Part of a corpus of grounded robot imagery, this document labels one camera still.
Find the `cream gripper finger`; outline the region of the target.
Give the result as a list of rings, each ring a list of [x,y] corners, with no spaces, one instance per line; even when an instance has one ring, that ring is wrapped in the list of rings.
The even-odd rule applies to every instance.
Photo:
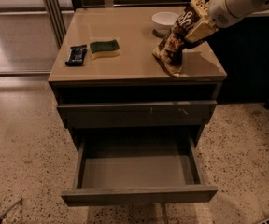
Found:
[[[200,19],[186,34],[185,39],[190,43],[195,43],[218,31],[219,27],[210,19]]]

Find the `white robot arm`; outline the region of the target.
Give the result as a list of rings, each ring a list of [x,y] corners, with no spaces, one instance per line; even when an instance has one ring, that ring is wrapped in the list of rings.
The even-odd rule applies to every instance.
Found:
[[[269,9],[269,0],[191,0],[200,19],[185,36],[195,43],[218,31],[239,23],[246,16]]]

